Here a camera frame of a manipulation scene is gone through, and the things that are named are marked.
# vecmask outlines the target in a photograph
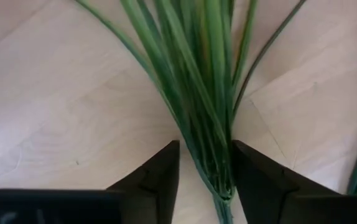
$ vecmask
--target light wood surface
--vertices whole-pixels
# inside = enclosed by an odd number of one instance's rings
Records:
[[[132,34],[119,1],[92,2]],[[296,2],[259,1],[251,59]],[[234,136],[345,191],[357,155],[357,1],[305,3],[256,70]],[[0,188],[103,189],[172,139],[147,75],[78,4],[0,0]],[[233,215],[245,222],[237,198]],[[185,148],[174,223],[217,223]]]

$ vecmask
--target black plastic piece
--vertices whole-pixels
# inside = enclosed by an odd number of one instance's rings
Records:
[[[169,224],[179,148],[172,141],[108,190],[0,190],[0,223]]]
[[[249,224],[357,223],[357,196],[340,195],[233,141],[233,170]]]

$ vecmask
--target black object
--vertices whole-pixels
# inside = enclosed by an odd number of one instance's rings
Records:
[[[0,224],[168,224],[179,184],[172,141],[107,190],[0,190]]]
[[[249,224],[357,223],[357,195],[340,195],[233,141],[233,170]]]

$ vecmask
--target wooden floor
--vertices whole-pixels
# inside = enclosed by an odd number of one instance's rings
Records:
[[[91,2],[132,33],[118,0]],[[296,2],[259,1],[251,59]],[[345,191],[357,155],[357,1],[305,3],[256,70],[234,136]],[[0,0],[0,188],[104,189],[179,138],[147,75],[73,0]],[[217,223],[185,149],[181,165],[174,223]]]

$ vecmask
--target wood grain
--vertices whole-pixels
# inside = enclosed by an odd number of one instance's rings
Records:
[[[91,2],[134,36],[119,1]],[[260,0],[250,59],[296,4]],[[235,35],[246,13],[238,1]],[[313,0],[257,68],[234,137],[344,192],[357,156],[357,1]],[[0,0],[0,188],[104,189],[179,130],[117,38],[72,0]],[[236,198],[236,223],[245,217]],[[185,147],[174,223],[217,223]]]

